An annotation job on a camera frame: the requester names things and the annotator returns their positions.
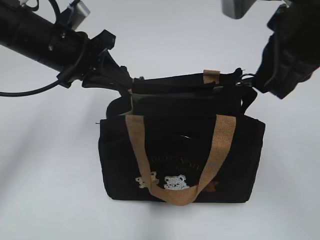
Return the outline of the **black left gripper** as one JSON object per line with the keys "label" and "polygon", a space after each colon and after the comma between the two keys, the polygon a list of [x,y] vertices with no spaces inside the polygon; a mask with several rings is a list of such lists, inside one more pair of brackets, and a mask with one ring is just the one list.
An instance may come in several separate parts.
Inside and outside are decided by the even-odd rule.
{"label": "black left gripper", "polygon": [[59,85],[70,88],[75,80],[82,81],[83,88],[114,90],[127,95],[133,86],[125,66],[119,66],[108,52],[115,46],[116,36],[107,30],[90,39],[85,33],[80,53],[75,62],[68,64],[57,75]]}

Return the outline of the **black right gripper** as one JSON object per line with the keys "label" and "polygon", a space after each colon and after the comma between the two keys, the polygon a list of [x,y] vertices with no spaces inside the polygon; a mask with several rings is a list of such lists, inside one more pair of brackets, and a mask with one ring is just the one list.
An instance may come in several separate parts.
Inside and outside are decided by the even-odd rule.
{"label": "black right gripper", "polygon": [[320,2],[282,4],[267,23],[272,30],[252,86],[285,98],[320,67]]}

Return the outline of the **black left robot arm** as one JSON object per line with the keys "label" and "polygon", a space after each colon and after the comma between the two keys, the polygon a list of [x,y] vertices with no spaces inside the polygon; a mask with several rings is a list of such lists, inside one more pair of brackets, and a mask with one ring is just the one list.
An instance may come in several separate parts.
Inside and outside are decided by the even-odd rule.
{"label": "black left robot arm", "polygon": [[26,0],[0,2],[0,44],[58,72],[56,81],[23,92],[1,92],[2,97],[17,98],[43,93],[54,87],[70,88],[76,80],[83,88],[102,88],[126,94],[133,86],[126,67],[119,66],[109,51],[116,36],[107,30],[93,38],[79,25],[90,10],[81,0],[73,0],[64,11],[51,0],[55,21],[36,14],[39,6]]}

